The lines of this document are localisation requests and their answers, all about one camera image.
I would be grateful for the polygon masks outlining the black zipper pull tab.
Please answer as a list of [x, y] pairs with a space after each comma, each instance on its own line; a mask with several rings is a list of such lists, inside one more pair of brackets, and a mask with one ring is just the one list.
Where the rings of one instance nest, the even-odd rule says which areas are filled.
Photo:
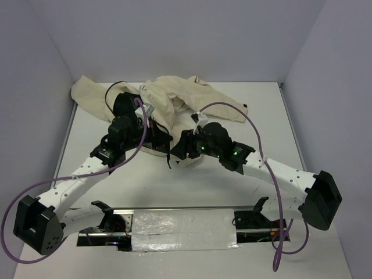
[[170, 165], [170, 152], [168, 152], [166, 154], [166, 162], [167, 162], [167, 165], [168, 165], [169, 169], [171, 169], [171, 165]]

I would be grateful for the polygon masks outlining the cream jacket with black zipper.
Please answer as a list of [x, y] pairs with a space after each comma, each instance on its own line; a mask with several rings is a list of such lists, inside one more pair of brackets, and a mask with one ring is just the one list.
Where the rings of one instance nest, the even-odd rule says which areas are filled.
[[[207, 116], [218, 117], [229, 121], [243, 123], [247, 108], [215, 90], [208, 83], [197, 76], [183, 79], [177, 76], [161, 76], [155, 81], [147, 81], [139, 88], [119, 81], [109, 88], [93, 82], [82, 76], [71, 89], [71, 97], [76, 103], [91, 115], [112, 123], [114, 119], [114, 103], [119, 94], [130, 93], [139, 96], [143, 102], [150, 103], [155, 108], [152, 117], [162, 126], [166, 127], [172, 136], [170, 150], [178, 143], [183, 130], [193, 130], [195, 126], [187, 124], [179, 118], [179, 114], [191, 109], [193, 112], [202, 112]], [[165, 153], [153, 151], [142, 147], [143, 151], [156, 156]], [[180, 160], [170, 154], [173, 160], [181, 167], [196, 162], [196, 159]]]

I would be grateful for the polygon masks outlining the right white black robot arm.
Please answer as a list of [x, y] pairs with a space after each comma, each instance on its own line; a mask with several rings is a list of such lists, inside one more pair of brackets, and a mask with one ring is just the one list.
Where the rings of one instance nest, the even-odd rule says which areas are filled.
[[277, 202], [267, 197], [257, 202], [253, 221], [266, 227], [280, 218], [302, 219], [322, 231], [330, 228], [342, 202], [333, 176], [322, 170], [319, 174], [306, 172], [262, 156], [254, 148], [233, 141], [221, 124], [212, 122], [196, 131], [184, 130], [170, 153], [179, 159], [195, 159], [200, 155], [217, 158], [229, 171], [258, 178], [291, 195]]

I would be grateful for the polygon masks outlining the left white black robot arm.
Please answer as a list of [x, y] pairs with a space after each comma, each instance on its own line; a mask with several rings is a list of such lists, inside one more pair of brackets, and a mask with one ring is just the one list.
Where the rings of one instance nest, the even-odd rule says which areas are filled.
[[[172, 136], [152, 117], [155, 108], [130, 93], [115, 100], [114, 119], [89, 157], [67, 177], [33, 198], [26, 195], [17, 205], [13, 233], [43, 256], [49, 256], [71, 234], [87, 227], [108, 231], [114, 224], [113, 209], [102, 201], [84, 208], [71, 206], [106, 174], [134, 158], [142, 147], [169, 153]], [[128, 158], [126, 153], [133, 151]]]

